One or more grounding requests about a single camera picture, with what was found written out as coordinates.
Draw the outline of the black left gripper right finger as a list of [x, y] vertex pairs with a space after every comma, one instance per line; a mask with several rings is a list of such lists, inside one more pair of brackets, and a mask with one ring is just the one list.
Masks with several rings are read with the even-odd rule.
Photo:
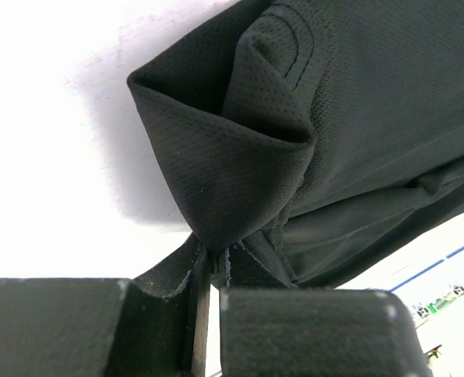
[[383, 290], [284, 287], [242, 245], [214, 259], [225, 376], [428, 376], [408, 308]]

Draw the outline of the black t shirt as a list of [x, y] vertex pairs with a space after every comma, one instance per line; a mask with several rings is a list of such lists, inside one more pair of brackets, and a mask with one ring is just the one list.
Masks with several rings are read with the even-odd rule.
[[127, 85], [216, 287], [338, 286], [464, 213], [464, 1], [241, 1]]

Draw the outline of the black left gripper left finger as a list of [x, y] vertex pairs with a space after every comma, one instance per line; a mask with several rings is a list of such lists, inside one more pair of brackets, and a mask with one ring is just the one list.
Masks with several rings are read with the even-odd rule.
[[209, 295], [194, 236], [133, 280], [0, 279], [0, 376], [202, 376]]

